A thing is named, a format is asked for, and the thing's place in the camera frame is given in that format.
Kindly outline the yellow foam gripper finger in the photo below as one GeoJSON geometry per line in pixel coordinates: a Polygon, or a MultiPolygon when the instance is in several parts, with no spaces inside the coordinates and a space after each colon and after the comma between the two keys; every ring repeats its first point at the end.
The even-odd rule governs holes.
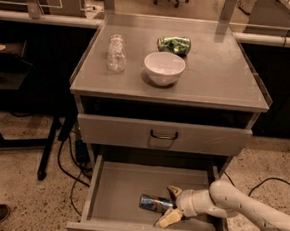
{"type": "Polygon", "coordinates": [[[176,200],[177,197],[182,193],[182,189],[176,186],[167,186],[166,188],[172,200],[176,200]]]}
{"type": "Polygon", "coordinates": [[[173,225],[181,221],[183,214],[178,208],[168,209],[156,222],[155,226],[158,228],[167,228],[170,225],[173,225]]]}

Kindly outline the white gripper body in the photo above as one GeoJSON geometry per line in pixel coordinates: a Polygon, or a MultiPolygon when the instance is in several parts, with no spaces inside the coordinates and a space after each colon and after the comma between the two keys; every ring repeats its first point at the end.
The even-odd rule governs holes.
{"type": "Polygon", "coordinates": [[[193,218],[199,214],[206,214],[212,205],[211,201],[208,190],[188,189],[179,194],[175,204],[184,217],[193,218]]]}

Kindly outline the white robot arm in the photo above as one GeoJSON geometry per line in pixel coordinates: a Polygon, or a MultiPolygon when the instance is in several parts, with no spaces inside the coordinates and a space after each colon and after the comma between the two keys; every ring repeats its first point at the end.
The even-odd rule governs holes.
{"type": "Polygon", "coordinates": [[[241,214],[260,231],[290,231],[290,215],[244,195],[229,182],[216,180],[207,190],[182,190],[175,186],[167,189],[175,196],[175,208],[168,208],[156,222],[156,227],[167,228],[183,217],[193,218],[199,214],[217,218],[241,214]]]}

